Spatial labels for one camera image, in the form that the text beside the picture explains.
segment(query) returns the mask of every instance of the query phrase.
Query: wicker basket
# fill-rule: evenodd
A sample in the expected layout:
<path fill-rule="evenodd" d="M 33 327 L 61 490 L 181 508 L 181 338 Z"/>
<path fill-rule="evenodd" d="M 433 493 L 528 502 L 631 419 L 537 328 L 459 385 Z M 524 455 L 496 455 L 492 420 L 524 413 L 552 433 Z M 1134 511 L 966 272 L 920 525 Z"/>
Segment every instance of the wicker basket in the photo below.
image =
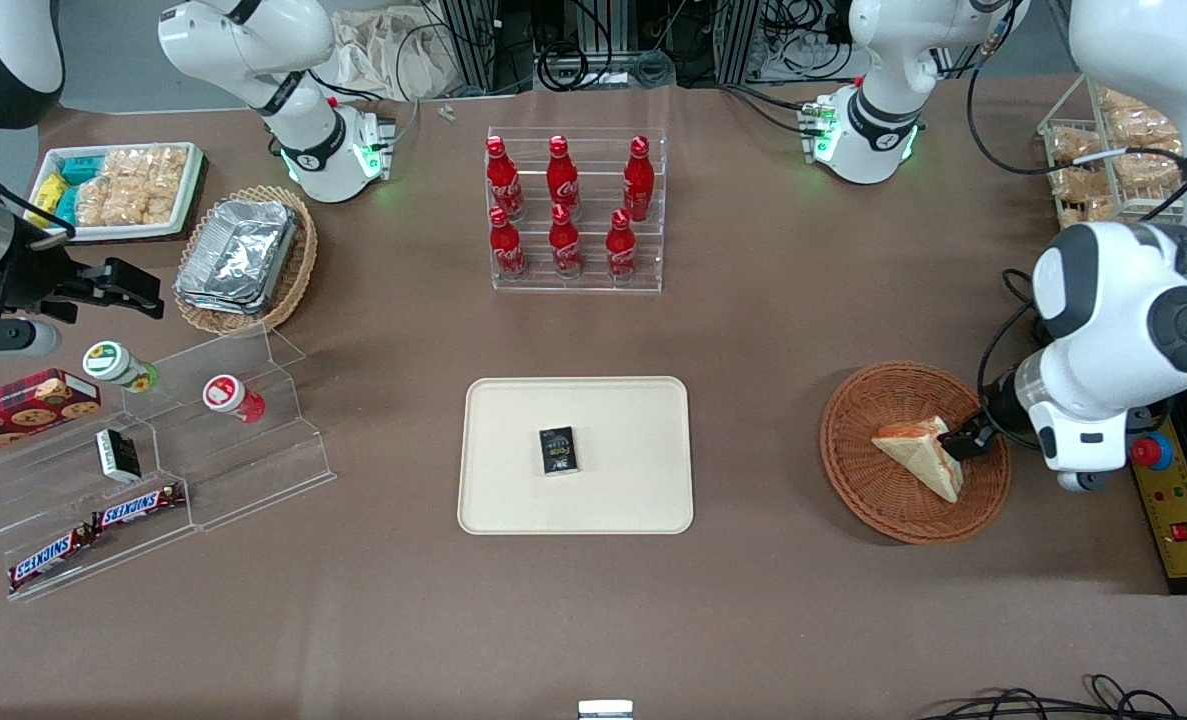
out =
<path fill-rule="evenodd" d="M 203 329 L 214 333 L 230 333 L 240 331 L 255 323 L 262 321 L 268 329 L 275 329 L 291 317 L 296 305 L 300 304 L 304 291 L 309 288 L 309 275 L 313 274 L 313 263 L 318 259 L 318 231 L 313 228 L 313 218 L 309 217 L 309 209 L 304 200 L 296 197 L 283 187 L 247 187 L 227 197 L 227 200 L 254 200 L 254 202 L 281 202 L 287 208 L 296 210 L 296 236 L 291 238 L 291 250 L 287 251 L 286 263 L 283 265 L 283 274 L 279 275 L 277 287 L 273 291 L 273 302 L 269 308 L 259 316 L 239 316 L 235 313 L 217 313 L 215 310 L 202 310 L 195 307 L 176 295 L 176 305 L 180 307 L 180 314 L 196 329 Z M 197 237 L 207 219 L 212 217 L 215 208 L 207 210 L 205 217 L 197 223 L 193 232 L 189 236 L 189 246 L 185 246 L 185 254 L 180 259 L 180 268 L 189 261 L 193 248 L 197 246 Z"/>
<path fill-rule="evenodd" d="M 980 407 L 976 393 L 944 370 L 918 363 L 869 365 L 837 387 L 820 428 L 825 471 L 837 495 L 877 533 L 914 544 L 963 541 L 996 518 L 1010 488 L 1010 454 L 995 442 L 989 454 L 961 465 L 958 502 L 926 488 L 869 438 L 877 428 L 940 415 L 950 427 Z"/>

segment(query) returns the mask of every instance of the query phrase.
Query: coca-cola bottle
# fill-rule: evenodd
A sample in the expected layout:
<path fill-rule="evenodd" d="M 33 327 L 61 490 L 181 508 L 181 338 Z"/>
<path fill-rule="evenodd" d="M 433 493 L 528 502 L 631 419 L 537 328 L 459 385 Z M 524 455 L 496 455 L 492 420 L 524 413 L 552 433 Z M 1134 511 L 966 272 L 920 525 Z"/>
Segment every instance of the coca-cola bottle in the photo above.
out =
<path fill-rule="evenodd" d="M 633 282 L 635 255 L 637 236 L 629 229 L 629 214 L 616 210 L 611 214 L 611 231 L 607 234 L 607 269 L 612 283 Z"/>
<path fill-rule="evenodd" d="M 548 138 L 548 198 L 553 205 L 566 205 L 571 218 L 580 214 L 580 173 L 575 168 L 566 138 Z"/>
<path fill-rule="evenodd" d="M 504 141 L 499 135 L 487 139 L 487 181 L 491 184 L 491 197 L 496 199 L 510 218 L 521 215 L 521 179 L 518 166 L 504 152 Z"/>
<path fill-rule="evenodd" d="M 553 247 L 553 263 L 557 265 L 559 278 L 575 281 L 584 274 L 580 234 L 571 224 L 571 209 L 566 205 L 553 205 L 553 225 L 548 228 L 548 246 Z"/>
<path fill-rule="evenodd" d="M 629 142 L 629 164 L 624 166 L 624 210 L 640 223 L 650 211 L 650 193 L 656 187 L 656 170 L 650 166 L 650 141 L 639 135 Z"/>
<path fill-rule="evenodd" d="M 526 278 L 526 255 L 521 251 L 518 229 L 509 222 L 509 211 L 496 205 L 491 209 L 491 254 L 496 269 L 506 281 Z"/>

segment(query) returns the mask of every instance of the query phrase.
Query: small jar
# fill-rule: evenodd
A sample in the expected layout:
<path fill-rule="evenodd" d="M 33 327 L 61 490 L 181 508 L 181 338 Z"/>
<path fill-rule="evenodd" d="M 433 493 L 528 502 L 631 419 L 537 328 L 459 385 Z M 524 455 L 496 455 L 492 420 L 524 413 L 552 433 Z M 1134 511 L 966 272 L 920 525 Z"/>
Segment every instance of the small jar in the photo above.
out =
<path fill-rule="evenodd" d="M 254 423 L 264 415 L 264 396 L 233 375 L 215 375 L 201 391 L 201 401 L 215 413 L 233 415 L 245 423 Z"/>
<path fill-rule="evenodd" d="M 96 381 L 116 384 L 127 391 L 147 391 L 158 382 L 158 369 L 131 355 L 121 342 L 96 342 L 82 357 L 82 369 Z"/>

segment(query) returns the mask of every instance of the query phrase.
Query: brown table surface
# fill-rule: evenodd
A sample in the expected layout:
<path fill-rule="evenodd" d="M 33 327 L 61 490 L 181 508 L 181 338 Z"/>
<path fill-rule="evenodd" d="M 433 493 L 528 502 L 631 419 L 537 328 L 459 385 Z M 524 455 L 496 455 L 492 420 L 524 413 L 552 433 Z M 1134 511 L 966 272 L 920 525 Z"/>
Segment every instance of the brown table surface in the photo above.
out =
<path fill-rule="evenodd" d="M 980 127 L 1014 161 L 1069 78 L 990 81 Z M 890 181 L 802 164 L 788 132 L 717 91 L 456 101 L 398 147 L 392 181 L 310 204 L 313 283 L 283 332 L 338 479 L 33 603 L 4 598 L 0 716 L 572 716 L 633 697 L 652 716 L 916 716 L 999 684 L 1085 700 L 1104 671 L 1187 711 L 1187 597 L 1164 597 L 1134 485 L 1056 488 L 1018 452 L 980 536 L 872 533 L 823 474 L 826 397 L 855 369 L 925 361 L 972 378 L 1013 310 L 999 270 L 1055 231 L 1045 179 L 990 167 L 965 87 Z M 781 91 L 808 97 L 820 87 Z M 788 113 L 776 113 L 788 117 Z M 496 295 L 487 276 L 488 126 L 662 126 L 661 297 Z M 203 206 L 288 184 L 254 113 L 61 111 L 43 146 L 190 140 Z M 180 243 L 116 254 L 169 282 Z M 160 357 L 208 336 L 81 311 L 87 343 Z M 1008 338 L 997 367 L 1032 350 Z M 40 368 L 0 361 L 0 382 Z M 456 524 L 462 412 L 500 375 L 668 374 L 690 393 L 696 521 L 674 537 L 475 537 Z"/>

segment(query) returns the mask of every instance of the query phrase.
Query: aluminum foil container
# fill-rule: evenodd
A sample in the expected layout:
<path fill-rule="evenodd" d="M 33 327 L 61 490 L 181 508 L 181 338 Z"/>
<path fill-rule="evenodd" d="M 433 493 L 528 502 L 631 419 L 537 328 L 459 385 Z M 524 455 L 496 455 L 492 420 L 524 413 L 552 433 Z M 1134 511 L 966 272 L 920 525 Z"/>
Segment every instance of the aluminum foil container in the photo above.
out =
<path fill-rule="evenodd" d="M 262 313 L 272 304 L 293 234 L 296 211 L 281 202 L 222 202 L 201 229 L 176 292 L 204 310 Z"/>

